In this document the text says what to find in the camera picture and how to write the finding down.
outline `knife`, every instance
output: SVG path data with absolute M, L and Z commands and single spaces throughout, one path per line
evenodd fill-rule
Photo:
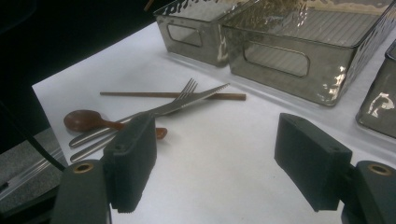
M 154 115 L 154 117 L 166 115 L 166 114 L 172 113 L 176 110 L 179 110 L 187 105 L 190 105 L 198 100 L 205 99 L 205 98 L 215 94 L 216 92 L 221 91 L 222 89 L 226 88 L 228 85 L 230 85 L 230 84 L 228 83 L 228 84 L 216 87 L 216 88 L 208 90 L 208 91 L 203 91 L 203 92 L 200 92 L 197 94 L 193 94 L 193 95 L 190 95 L 184 99 L 173 101 L 169 104 L 161 105 L 154 109 L 150 109 L 148 111 L 140 112 L 140 113 L 152 113 Z M 134 115 L 129 116 L 125 119 L 120 119 L 117 122 L 126 123 L 140 113 L 134 114 Z M 111 132 L 114 132 L 114 130 L 112 130 L 110 128 L 101 128 L 101 129 L 92 130 L 90 132 L 83 133 L 83 134 L 75 137 L 74 139 L 72 139 L 69 143 L 69 146 L 70 147 L 79 147 L 82 144 L 84 144 L 88 141 L 91 141 L 93 138 L 96 138 L 96 137 L 102 136 L 103 134 L 111 133 Z

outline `chopstick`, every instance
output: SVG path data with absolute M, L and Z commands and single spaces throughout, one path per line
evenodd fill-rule
M 101 91 L 101 95 L 110 96 L 137 96 L 137 97 L 162 97 L 176 98 L 179 92 L 120 92 L 120 91 Z M 216 93 L 207 99 L 211 100 L 236 100 L 246 101 L 247 96 L 244 93 Z

